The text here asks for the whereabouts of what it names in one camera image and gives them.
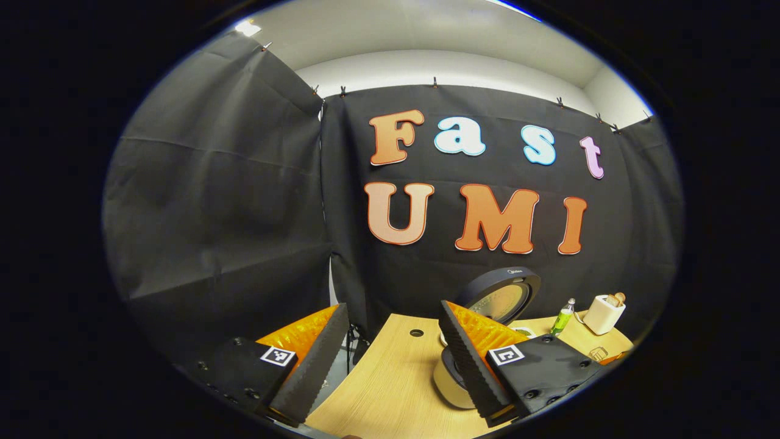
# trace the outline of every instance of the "white container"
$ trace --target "white container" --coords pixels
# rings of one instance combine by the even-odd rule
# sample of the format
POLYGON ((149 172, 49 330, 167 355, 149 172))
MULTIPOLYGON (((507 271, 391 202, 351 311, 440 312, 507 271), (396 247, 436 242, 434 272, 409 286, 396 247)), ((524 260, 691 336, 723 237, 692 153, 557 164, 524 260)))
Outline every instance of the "white container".
POLYGON ((607 303, 606 298, 607 294, 596 296, 593 299, 593 303, 590 304, 587 314, 583 317, 583 322, 596 335, 606 334, 612 330, 623 311, 626 311, 625 303, 619 307, 612 306, 607 303))

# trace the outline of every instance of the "white ceiling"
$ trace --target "white ceiling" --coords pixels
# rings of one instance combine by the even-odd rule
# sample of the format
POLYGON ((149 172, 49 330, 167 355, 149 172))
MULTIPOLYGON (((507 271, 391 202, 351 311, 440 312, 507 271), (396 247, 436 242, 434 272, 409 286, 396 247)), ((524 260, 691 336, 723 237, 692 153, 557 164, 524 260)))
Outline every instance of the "white ceiling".
POLYGON ((291 69, 405 49, 505 59, 583 88, 604 63, 573 40, 486 0, 292 0, 251 17, 252 38, 291 69))

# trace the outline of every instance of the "wooden table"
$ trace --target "wooden table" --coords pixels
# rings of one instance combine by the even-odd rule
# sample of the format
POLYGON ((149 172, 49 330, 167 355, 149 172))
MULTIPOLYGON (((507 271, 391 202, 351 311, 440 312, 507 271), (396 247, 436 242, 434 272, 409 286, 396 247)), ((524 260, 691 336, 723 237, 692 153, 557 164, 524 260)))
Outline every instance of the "wooden table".
MULTIPOLYGON (((554 321, 517 320, 510 326, 541 335, 554 321)), ((457 409, 441 399, 433 383, 443 349, 440 332, 436 319, 391 314, 357 366, 309 415, 306 425, 336 437, 353 434, 363 439, 465 439, 506 425, 488 428, 476 409, 457 409), (423 335, 413 337, 411 330, 422 330, 423 335)), ((560 338, 585 355, 602 347, 612 356, 633 346, 616 329, 597 336, 574 318, 560 338)))

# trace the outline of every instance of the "black curtain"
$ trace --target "black curtain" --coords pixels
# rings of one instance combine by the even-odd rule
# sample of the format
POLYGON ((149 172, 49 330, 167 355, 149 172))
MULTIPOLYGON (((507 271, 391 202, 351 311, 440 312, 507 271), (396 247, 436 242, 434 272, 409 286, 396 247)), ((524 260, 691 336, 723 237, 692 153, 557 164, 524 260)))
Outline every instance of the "black curtain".
POLYGON ((634 337, 650 329, 666 302, 683 249, 685 201, 672 146, 656 118, 620 128, 620 145, 631 188, 631 252, 620 288, 632 297, 631 318, 620 329, 634 337))
POLYGON ((119 292, 174 362, 328 306, 322 100, 256 41, 223 35, 147 96, 108 171, 119 292))
MULTIPOLYGON (((473 278, 503 266, 527 266, 541 276, 542 288, 523 318, 553 316, 568 298, 577 300, 577 309, 585 309, 597 294, 623 291, 628 308, 617 327, 634 338, 649 317, 660 312, 675 271, 676 259, 667 256, 676 255, 682 244, 683 206, 677 203, 681 191, 670 171, 674 162, 668 143, 662 138, 657 124, 613 134, 594 117, 561 109, 554 102, 476 87, 385 87, 327 98, 322 177, 325 215, 334 242, 335 293, 350 304, 351 320, 373 339, 392 312, 435 318, 439 301, 455 299, 473 278), (375 132, 369 120, 413 109, 420 110, 425 121, 413 127, 413 143, 400 146, 406 159, 371 165, 375 132), (436 149, 438 122, 452 116, 479 124, 487 146, 481 155, 436 149), (520 131, 526 125, 546 128, 554 135, 556 158, 550 166, 531 163, 524 156, 520 131), (598 163, 604 176, 600 180, 591 175, 580 147, 585 137, 592 137, 601 150, 598 163), (388 244, 370 232, 363 186, 378 181, 396 186, 389 220, 397 229, 409 222, 410 197, 404 186, 435 187, 419 241, 388 244), (537 192, 534 250, 509 254, 500 246, 491 251, 487 243, 477 252, 456 249, 466 218, 466 200, 459 192, 464 184, 489 186, 500 209, 515 190, 537 192), (566 229, 563 201, 567 197, 587 201, 582 250, 576 255, 558 253, 566 229)), ((480 239, 485 241, 481 232, 480 239)))

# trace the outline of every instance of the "light blue letter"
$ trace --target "light blue letter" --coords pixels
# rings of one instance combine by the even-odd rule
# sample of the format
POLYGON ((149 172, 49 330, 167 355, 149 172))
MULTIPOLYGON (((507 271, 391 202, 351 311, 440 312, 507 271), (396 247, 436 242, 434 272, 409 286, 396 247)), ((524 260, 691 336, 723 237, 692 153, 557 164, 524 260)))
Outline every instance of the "light blue letter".
POLYGON ((555 161, 555 138, 550 130, 534 125, 526 125, 520 130, 520 137, 526 142, 523 152, 531 163, 551 165, 555 161))
POLYGON ((463 152, 466 155, 479 155, 485 152, 485 144, 480 138, 480 125, 467 117, 448 117, 439 122, 434 145, 436 149, 447 154, 463 152))

